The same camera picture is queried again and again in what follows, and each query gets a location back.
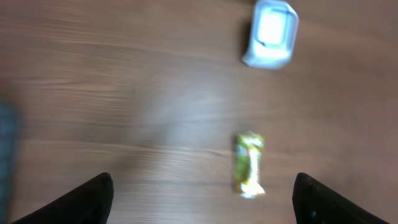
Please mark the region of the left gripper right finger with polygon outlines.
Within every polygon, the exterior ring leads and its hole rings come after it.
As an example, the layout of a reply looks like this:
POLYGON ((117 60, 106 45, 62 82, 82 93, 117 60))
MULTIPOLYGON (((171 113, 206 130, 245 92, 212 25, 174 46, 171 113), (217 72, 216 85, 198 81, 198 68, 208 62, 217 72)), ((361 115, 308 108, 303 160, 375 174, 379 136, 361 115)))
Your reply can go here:
POLYGON ((297 224, 386 224, 306 173, 297 174, 293 195, 297 224))

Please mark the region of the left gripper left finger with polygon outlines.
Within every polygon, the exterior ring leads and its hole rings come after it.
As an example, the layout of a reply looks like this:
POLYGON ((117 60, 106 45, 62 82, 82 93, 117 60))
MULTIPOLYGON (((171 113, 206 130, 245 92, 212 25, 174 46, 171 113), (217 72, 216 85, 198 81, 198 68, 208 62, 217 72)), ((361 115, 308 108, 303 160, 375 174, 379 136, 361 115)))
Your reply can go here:
POLYGON ((13 224, 106 224, 113 198, 113 180, 103 172, 13 224))

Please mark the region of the green snack packet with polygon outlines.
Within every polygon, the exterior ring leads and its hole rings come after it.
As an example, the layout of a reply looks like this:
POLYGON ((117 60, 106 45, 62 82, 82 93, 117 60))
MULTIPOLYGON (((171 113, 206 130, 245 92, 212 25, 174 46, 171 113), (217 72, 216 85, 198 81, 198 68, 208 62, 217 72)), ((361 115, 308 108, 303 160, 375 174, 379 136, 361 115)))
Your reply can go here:
POLYGON ((259 168, 264 139, 253 132, 238 134, 234 142, 234 188, 243 198, 256 198, 266 192, 260 185, 259 168))

